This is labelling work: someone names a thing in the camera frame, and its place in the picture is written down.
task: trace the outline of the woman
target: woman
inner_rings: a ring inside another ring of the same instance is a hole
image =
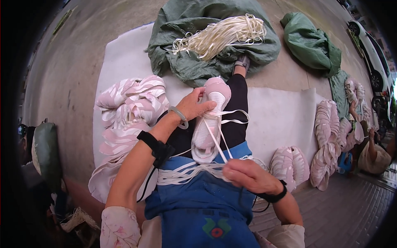
[[[355,111],[356,106],[357,103],[353,101],[349,107],[349,113],[355,120],[358,120],[359,116]],[[364,130],[364,137],[366,138],[364,138],[361,144],[355,147],[355,162],[359,169],[372,174],[381,174],[389,167],[391,159],[394,156],[394,138],[387,145],[386,149],[384,149],[377,144],[379,142],[379,136],[374,131],[374,128],[368,131],[368,124],[366,121],[361,121],[360,124]]]
[[[248,112],[246,71],[247,56],[240,57],[227,81],[232,97],[224,111]],[[189,121],[189,128],[177,128],[182,119],[176,112],[164,113],[149,132],[156,140],[175,148],[174,155],[188,150],[195,129],[195,118],[217,108],[217,102],[199,104],[206,88],[196,88],[176,106]],[[247,118],[242,112],[224,115],[223,120]],[[245,141],[247,124],[227,122],[222,125],[227,146],[234,158],[251,155]],[[220,148],[226,150],[224,142]],[[102,247],[304,247],[302,217],[294,197],[283,183],[252,160],[229,159],[223,167],[222,179],[202,171],[188,183],[158,185],[146,199],[142,235],[137,222],[137,191],[142,185],[155,157],[146,142],[140,140],[124,160],[109,191],[102,212]],[[191,152],[167,160],[162,169],[175,169],[194,161]],[[214,161],[222,160],[218,156]],[[268,240],[253,234],[252,220],[255,195],[272,199],[274,211],[282,226],[276,227]]]

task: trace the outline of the logo on apron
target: logo on apron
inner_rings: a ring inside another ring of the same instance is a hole
[[[230,230],[231,226],[227,223],[227,219],[220,219],[218,221],[218,227],[211,218],[204,218],[207,224],[203,225],[203,231],[212,239],[223,238]]]

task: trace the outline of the green plastic sack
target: green plastic sack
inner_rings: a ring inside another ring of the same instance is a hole
[[[280,22],[284,27],[284,40],[295,57],[311,68],[324,70],[325,77],[339,71],[342,52],[307,16],[301,12],[288,13]]]
[[[210,23],[217,23],[232,16],[253,14],[264,21],[267,30],[264,42],[253,46],[227,46],[209,62],[189,51],[174,55],[172,49],[176,38],[183,38],[186,32],[196,33]],[[203,86],[207,79],[221,76],[231,77],[234,61],[240,54],[251,59],[248,76],[260,71],[276,60],[281,43],[269,19],[256,0],[170,0],[159,11],[154,22],[148,45],[148,56],[154,74],[162,76],[168,69],[182,82],[191,87]]]
[[[61,189],[62,169],[54,123],[42,123],[36,127],[33,135],[32,160],[50,190],[56,192]]]

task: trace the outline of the red circle logo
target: red circle logo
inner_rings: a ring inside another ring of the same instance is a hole
[[[220,228],[218,228],[218,227],[212,229],[212,231],[211,231],[211,235],[212,235],[214,238],[219,238],[219,237],[222,236],[222,234],[223,234],[223,230],[220,229]]]

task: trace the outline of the hand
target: hand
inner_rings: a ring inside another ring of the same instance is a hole
[[[349,113],[353,115],[353,113],[356,113],[356,108],[357,108],[357,102],[352,101],[349,107]]]
[[[230,159],[223,167],[223,175],[236,187],[252,193],[280,194],[282,183],[252,160]]]
[[[371,138],[371,139],[374,139],[374,137],[375,137],[374,128],[371,128],[371,129],[370,129],[369,134],[370,134],[370,138]]]
[[[205,91],[204,87],[195,88],[190,94],[185,96],[176,106],[176,108],[182,112],[188,121],[196,118],[202,113],[212,110],[216,107],[216,102],[207,101],[199,104],[199,97],[202,97]]]

